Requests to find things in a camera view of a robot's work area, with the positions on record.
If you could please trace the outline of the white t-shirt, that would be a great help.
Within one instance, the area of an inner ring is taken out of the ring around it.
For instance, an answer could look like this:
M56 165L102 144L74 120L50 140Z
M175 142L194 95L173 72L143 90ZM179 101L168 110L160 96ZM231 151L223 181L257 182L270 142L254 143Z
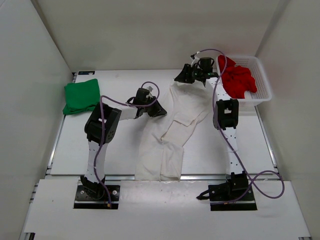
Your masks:
M142 132L134 178L179 181L184 145L209 113L211 95L202 83L172 82L160 98L165 116L150 118Z

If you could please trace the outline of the red t-shirt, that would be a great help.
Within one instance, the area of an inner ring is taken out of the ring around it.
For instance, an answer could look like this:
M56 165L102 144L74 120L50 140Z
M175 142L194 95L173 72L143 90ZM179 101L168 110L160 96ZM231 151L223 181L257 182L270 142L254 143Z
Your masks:
M233 99L244 99L245 92L257 92L256 81L250 70L226 58L226 69L222 75L222 84L226 93Z

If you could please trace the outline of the green t-shirt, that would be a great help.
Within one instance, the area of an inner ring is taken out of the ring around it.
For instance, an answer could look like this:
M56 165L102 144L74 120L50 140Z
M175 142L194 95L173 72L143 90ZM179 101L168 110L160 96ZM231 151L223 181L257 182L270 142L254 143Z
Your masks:
M84 82L68 83L64 87L64 115L92 112L100 101L100 87L96 78Z

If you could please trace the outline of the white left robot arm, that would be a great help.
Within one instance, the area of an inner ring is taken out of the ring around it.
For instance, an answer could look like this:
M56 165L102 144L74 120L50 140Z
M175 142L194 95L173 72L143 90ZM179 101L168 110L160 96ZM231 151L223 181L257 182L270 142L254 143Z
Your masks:
M116 134L119 122L137 119L145 113L151 118L167 114L158 96L152 95L150 86L140 87L135 96L119 105L109 106L100 100L88 118L84 127L89 147L88 163L80 181L93 200L111 201L111 194L105 185L105 160L107 147Z

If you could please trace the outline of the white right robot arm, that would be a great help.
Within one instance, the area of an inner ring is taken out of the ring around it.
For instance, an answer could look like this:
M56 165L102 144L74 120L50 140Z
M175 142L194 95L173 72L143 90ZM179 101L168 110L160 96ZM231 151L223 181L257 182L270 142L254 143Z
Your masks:
M227 150L226 182L214 185L208 191L212 201L224 204L243 199L250 190L247 171L240 160L237 144L237 126L239 123L239 101L231 93L228 81L230 70L236 63L230 58L217 57L218 72L214 72L214 59L202 57L191 64L186 63L174 81L183 84L203 83L205 89L212 94L213 126L221 134Z

